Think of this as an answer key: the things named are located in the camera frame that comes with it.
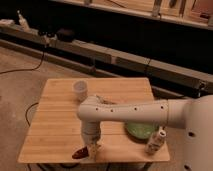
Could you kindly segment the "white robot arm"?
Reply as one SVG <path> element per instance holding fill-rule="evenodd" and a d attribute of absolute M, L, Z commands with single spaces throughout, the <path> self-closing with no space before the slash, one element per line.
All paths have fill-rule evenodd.
<path fill-rule="evenodd" d="M 183 171 L 213 171 L 213 95 L 128 104 L 104 104 L 93 95 L 79 105 L 77 116 L 82 122 L 85 144 L 100 139 L 103 121 L 182 128 L 185 130 Z"/>

